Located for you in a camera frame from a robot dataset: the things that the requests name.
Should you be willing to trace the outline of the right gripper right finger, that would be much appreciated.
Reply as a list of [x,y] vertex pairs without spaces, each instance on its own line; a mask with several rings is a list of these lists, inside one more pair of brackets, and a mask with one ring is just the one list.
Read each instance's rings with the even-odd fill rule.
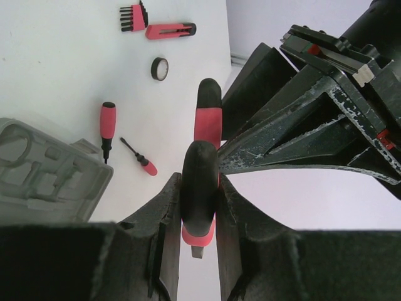
[[223,300],[399,300],[398,231],[292,230],[220,180]]

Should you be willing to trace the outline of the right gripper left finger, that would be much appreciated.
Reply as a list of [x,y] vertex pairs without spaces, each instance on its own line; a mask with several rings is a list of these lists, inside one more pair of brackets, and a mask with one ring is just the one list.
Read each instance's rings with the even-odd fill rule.
[[2,300],[175,300],[181,175],[119,223],[1,227]]

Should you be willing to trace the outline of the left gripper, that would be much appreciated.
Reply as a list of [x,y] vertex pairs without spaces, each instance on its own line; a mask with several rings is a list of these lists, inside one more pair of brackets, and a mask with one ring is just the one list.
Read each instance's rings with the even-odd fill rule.
[[220,148],[221,171],[358,172],[399,198],[400,1],[372,1],[339,38],[293,25],[280,49],[334,81],[285,87]]

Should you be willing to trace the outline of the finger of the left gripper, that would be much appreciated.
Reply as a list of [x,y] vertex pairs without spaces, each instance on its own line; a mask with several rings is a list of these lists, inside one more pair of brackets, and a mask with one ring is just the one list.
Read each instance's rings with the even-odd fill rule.
[[260,43],[222,99],[222,139],[233,137],[295,75],[276,48]]

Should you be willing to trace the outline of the red black pliers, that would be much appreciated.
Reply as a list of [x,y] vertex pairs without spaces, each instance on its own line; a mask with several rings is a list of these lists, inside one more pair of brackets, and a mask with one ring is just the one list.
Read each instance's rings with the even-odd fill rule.
[[217,150],[222,139],[222,92],[212,78],[198,87],[194,120],[194,141],[185,154],[180,188],[182,238],[194,258],[203,258],[216,225],[220,182]]

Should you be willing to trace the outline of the grey plastic tool case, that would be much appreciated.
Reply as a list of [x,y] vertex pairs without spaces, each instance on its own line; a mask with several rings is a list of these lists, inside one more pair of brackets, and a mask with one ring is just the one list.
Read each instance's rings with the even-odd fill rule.
[[113,168],[16,119],[1,119],[1,224],[89,221]]

